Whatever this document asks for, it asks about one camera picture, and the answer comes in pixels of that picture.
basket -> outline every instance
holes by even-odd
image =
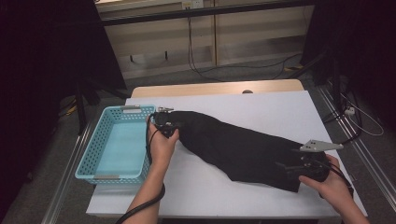
[[[154,105],[105,108],[76,170],[91,184],[143,183],[149,171],[146,117]]]

black garment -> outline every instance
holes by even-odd
[[[285,138],[258,133],[224,123],[192,111],[169,114],[170,122],[180,122],[180,142],[202,160],[216,165],[232,181],[263,183],[275,188],[297,192],[298,175],[292,176],[287,167],[303,167],[299,151],[302,144]],[[315,160],[326,161],[324,153],[310,153]],[[319,169],[311,175],[323,181],[329,171]]]

gray floor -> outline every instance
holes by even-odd
[[[243,63],[248,66],[263,66],[277,63],[280,60],[259,61],[254,63]],[[286,62],[286,66],[293,66],[299,62],[295,57]],[[203,73],[206,77],[214,77],[223,81],[242,81],[242,80],[260,80],[272,79],[279,75],[281,64],[269,68],[220,68],[211,72]],[[290,74],[283,73],[278,78],[287,77]],[[192,71],[175,72],[150,77],[137,77],[127,80],[128,91],[131,93],[138,86],[168,85],[168,84],[185,84],[185,83],[206,83],[215,82],[213,79],[202,77]],[[319,114],[325,117],[331,112],[326,106],[325,101],[314,87],[309,75],[300,78],[306,90],[309,90],[311,97]],[[111,98],[106,93],[100,92],[102,103],[99,106],[87,105],[88,114],[96,114],[107,105],[122,105],[123,101]],[[360,99],[361,108],[372,116],[371,108]],[[372,132],[378,132],[376,126],[366,117],[363,117],[364,128]],[[337,122],[326,124],[326,128],[334,142],[342,142],[347,137],[342,132]],[[3,223],[41,223],[44,215],[50,205],[50,200],[58,187],[64,168],[68,163],[72,150],[78,140],[78,118],[74,113],[71,116],[65,116],[59,119],[58,127],[48,148],[45,150],[41,162],[33,171],[33,181],[26,183],[11,205]],[[394,167],[396,157],[396,133],[385,127],[385,133],[382,136],[371,136],[363,133],[361,140],[374,155],[377,163],[384,170],[392,183],[396,183],[396,168]],[[354,186],[361,196],[361,200],[368,212],[369,219],[372,223],[391,223],[396,220],[395,210],[389,205],[388,200],[383,192],[372,178],[365,164],[356,153],[352,144],[345,145],[345,149],[340,150],[339,154],[349,171],[350,175],[355,177]],[[93,193],[93,187],[84,181],[76,179],[71,180],[67,191],[67,197],[64,200],[57,223],[114,223],[113,218],[91,217],[85,214],[89,199]],[[221,223],[241,223],[242,221],[231,221]]]

